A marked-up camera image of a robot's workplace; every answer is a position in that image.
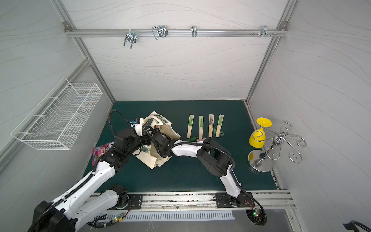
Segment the cream canvas tote bag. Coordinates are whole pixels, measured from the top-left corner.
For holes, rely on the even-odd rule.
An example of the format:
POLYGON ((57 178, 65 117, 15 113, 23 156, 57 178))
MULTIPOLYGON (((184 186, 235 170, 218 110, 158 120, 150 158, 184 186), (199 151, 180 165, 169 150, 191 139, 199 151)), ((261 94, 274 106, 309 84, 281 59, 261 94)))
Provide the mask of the cream canvas tote bag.
POLYGON ((138 136, 145 139, 144 145, 134 152, 134 155, 150 169, 162 166, 171 155, 165 150, 172 140, 178 140, 181 135, 172 128, 172 123, 163 115, 153 111, 146 118, 140 118, 132 125, 138 136))

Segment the bamboo folding fan green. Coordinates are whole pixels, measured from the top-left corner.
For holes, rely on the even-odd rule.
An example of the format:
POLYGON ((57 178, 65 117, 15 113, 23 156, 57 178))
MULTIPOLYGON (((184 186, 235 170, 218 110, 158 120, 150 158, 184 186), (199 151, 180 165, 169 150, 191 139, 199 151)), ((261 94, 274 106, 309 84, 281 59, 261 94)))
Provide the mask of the bamboo folding fan green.
POLYGON ((204 116, 199 116, 199 139, 203 138, 204 116))
POLYGON ((223 124, 223 119, 224 119, 224 115, 219 115, 218 117, 218 121, 217 121, 217 129, 216 129, 216 133, 215 133, 215 136, 218 138, 221 134, 221 128, 222 128, 222 124, 223 124))

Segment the bamboo folding fan pink tassel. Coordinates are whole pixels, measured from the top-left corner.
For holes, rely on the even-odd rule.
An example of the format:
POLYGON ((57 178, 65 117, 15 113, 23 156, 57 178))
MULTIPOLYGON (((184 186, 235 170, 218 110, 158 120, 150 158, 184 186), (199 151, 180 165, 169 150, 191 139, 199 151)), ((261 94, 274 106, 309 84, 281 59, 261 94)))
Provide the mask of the bamboo folding fan pink tassel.
POLYGON ((208 126, 208 137, 212 137, 213 131, 214 131, 214 115, 213 114, 209 115, 207 126, 208 126))

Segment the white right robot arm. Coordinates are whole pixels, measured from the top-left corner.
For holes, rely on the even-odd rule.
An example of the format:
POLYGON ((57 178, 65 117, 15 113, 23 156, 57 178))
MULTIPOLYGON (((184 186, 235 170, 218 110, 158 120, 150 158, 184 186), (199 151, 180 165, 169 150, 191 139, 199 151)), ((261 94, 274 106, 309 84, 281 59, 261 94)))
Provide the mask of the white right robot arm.
POLYGON ((238 181, 234 173, 236 162, 231 154, 214 139, 206 138, 200 142, 189 142, 171 139, 162 132, 152 132, 147 135, 160 156, 197 158, 209 173, 219 177, 228 198, 224 201, 226 205, 242 207, 243 204, 248 204, 251 208, 263 209, 263 206, 238 181))

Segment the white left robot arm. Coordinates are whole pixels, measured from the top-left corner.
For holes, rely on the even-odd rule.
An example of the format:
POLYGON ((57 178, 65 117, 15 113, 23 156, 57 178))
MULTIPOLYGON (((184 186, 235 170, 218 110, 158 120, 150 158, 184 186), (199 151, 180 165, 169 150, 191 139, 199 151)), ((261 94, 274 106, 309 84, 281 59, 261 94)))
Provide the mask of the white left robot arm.
POLYGON ((152 116, 130 122, 130 127, 115 135, 115 141, 108 151, 102 154, 85 177, 64 194, 48 203, 37 205, 34 210, 30 232, 77 232, 94 216, 114 206, 125 206, 125 189, 115 186, 103 196, 86 203, 85 201, 107 180, 117 174, 140 148, 151 144, 146 135, 151 126, 152 116))

